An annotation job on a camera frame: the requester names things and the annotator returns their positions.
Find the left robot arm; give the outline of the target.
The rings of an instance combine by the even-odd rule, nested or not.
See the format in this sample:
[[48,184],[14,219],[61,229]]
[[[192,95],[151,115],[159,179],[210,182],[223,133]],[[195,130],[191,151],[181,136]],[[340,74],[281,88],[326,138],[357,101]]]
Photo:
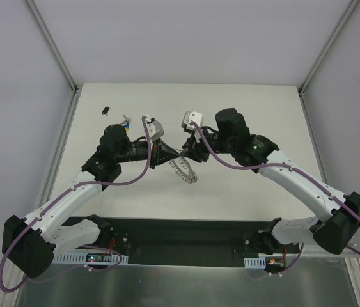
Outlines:
[[2,253],[28,278],[43,274],[53,260],[85,244],[97,249],[110,241],[110,227],[96,215],[75,226],[63,226],[79,208],[102,193],[117,186],[121,164],[145,161],[144,171],[178,157],[176,151],[162,141],[164,129],[153,118],[143,118],[145,135],[131,141],[124,125],[105,128],[95,153],[64,191],[24,217],[9,217],[3,228]]

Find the metal disc with keyrings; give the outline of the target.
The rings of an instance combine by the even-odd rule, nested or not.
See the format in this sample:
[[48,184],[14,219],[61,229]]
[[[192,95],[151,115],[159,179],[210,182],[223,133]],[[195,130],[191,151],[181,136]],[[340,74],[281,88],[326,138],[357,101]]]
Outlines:
[[194,184],[198,181],[196,172],[184,157],[171,159],[169,165],[184,182]]

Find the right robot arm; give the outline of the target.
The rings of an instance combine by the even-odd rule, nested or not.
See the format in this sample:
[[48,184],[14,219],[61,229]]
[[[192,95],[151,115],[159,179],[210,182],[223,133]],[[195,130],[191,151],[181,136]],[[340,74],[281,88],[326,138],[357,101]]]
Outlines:
[[217,129],[204,126],[203,116],[185,113],[182,128],[190,134],[182,155],[196,162],[230,154],[236,170],[251,170],[275,182],[300,200],[314,214],[304,219],[273,219],[266,229],[249,239],[251,248],[271,255],[286,245],[316,244],[339,255],[360,227],[360,194],[349,195],[328,186],[300,169],[263,135],[253,134],[234,108],[219,111]]

